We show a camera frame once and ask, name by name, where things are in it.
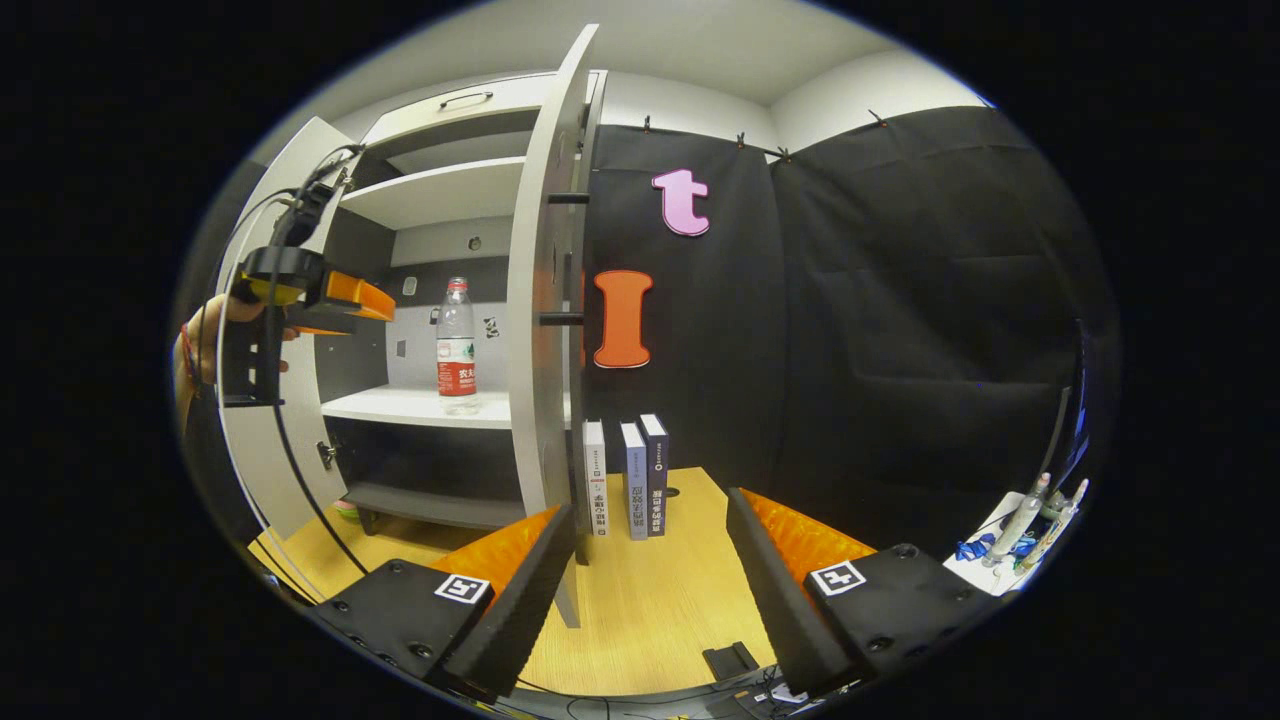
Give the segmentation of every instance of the orange 3d printed part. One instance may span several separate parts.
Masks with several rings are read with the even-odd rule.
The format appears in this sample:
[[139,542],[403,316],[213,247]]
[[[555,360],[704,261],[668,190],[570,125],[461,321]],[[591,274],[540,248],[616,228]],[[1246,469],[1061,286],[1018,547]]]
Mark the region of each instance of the orange 3d printed part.
[[595,351],[602,368],[640,368],[649,351],[640,345],[640,309],[653,278],[635,270],[608,270],[595,275],[604,292],[604,345]]

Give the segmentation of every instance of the human hand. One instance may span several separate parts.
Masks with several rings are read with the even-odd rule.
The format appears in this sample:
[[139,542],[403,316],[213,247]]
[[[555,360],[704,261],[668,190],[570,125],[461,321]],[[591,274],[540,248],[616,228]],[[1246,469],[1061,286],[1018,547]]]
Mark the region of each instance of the human hand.
[[[206,384],[212,384],[218,378],[218,328],[221,315],[227,313],[230,323],[253,322],[266,307],[265,302],[248,304],[228,295],[218,295],[196,310],[187,322],[187,338],[191,341],[191,354],[193,360],[200,363],[200,379]],[[284,328],[284,340],[298,337],[296,328]],[[280,372],[287,373],[289,364],[280,360]]]

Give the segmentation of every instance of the black fabric wall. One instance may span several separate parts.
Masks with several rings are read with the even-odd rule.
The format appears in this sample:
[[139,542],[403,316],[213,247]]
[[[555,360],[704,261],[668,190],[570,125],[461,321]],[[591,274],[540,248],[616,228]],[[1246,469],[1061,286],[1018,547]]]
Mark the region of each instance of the black fabric wall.
[[[685,168],[708,186],[698,237],[662,219],[654,177]],[[671,466],[699,465],[722,487],[769,492],[782,430],[786,296],[768,165],[759,150],[673,132],[603,126],[595,140],[582,268],[586,419],[603,420],[608,471],[626,470],[620,421],[655,413],[671,433]],[[603,369],[605,270],[653,278],[635,369]]]
[[[942,559],[1039,471],[1076,319],[1091,461],[1075,479],[1096,470],[1117,398],[1115,302],[1069,191],[1000,113],[900,115],[772,165],[672,132],[603,127],[596,147],[584,386],[609,471],[625,469],[618,419],[657,413],[673,466]],[[649,183],[678,168],[709,187],[695,200],[704,236],[663,224]],[[654,279],[645,368],[590,360],[603,320],[591,278],[609,269]]]

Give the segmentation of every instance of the cabinet handle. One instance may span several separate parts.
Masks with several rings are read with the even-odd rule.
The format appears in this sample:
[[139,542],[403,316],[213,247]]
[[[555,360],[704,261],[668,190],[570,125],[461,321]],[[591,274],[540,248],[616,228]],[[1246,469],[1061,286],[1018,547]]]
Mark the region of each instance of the cabinet handle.
[[445,105],[448,105],[449,102],[453,102],[454,100],[462,100],[465,97],[475,97],[476,95],[484,95],[484,99],[488,100],[488,99],[493,97],[493,91],[488,91],[486,90],[484,92],[472,92],[471,95],[458,95],[457,97],[449,97],[444,102],[440,102],[440,109],[443,110]]

